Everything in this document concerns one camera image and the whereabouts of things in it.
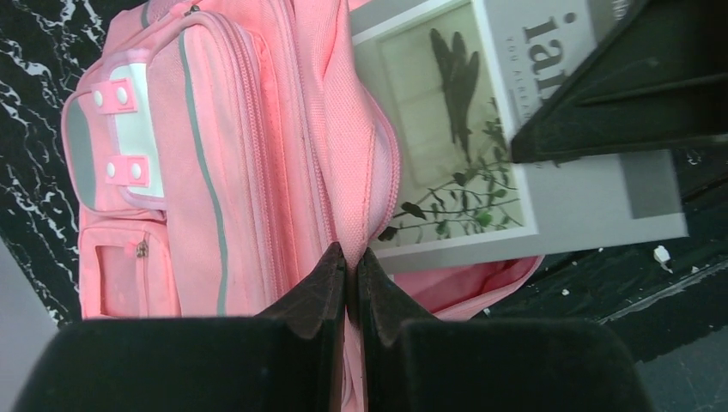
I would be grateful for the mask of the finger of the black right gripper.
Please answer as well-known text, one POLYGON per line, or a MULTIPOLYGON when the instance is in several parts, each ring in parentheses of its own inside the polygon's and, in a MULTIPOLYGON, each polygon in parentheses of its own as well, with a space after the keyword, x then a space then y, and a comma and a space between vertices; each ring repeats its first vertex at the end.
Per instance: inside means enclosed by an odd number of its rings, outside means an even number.
POLYGON ((510 152, 533 163, 726 142, 726 2, 636 1, 510 152))

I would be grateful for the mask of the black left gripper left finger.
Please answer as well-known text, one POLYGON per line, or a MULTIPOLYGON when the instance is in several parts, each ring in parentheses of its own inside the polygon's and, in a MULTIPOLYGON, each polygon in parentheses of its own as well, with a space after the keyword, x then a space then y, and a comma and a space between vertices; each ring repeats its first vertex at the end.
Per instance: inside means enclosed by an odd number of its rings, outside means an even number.
POLYGON ((252 317, 87 320, 61 329, 17 411, 338 411, 346 263, 339 244, 252 317))

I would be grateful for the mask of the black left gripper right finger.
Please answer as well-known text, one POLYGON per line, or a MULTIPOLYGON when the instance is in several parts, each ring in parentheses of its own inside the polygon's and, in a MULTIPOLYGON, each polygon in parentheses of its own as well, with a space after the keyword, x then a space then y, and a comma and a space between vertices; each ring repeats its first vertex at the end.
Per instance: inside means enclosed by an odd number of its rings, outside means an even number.
POLYGON ((443 321, 367 251, 357 267, 367 411, 649 411, 624 343, 578 319, 443 321))

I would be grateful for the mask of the large grey white book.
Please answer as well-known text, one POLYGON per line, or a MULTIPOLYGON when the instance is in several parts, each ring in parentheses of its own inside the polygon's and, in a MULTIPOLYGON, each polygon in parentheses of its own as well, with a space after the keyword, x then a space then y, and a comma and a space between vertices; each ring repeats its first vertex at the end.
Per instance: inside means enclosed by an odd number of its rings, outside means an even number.
POLYGON ((397 132, 402 180, 373 250, 393 273, 680 238, 668 151, 515 164, 513 134, 628 1, 371 1, 357 72, 397 132))

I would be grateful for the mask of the pink student backpack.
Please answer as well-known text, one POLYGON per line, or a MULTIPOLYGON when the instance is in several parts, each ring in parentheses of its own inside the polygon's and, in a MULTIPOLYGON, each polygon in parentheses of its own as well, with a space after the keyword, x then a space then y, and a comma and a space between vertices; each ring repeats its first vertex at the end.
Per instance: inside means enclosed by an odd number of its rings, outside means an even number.
POLYGON ((363 1, 149 1, 66 101, 85 320, 250 319, 337 280, 393 215, 394 129, 355 73, 363 1))

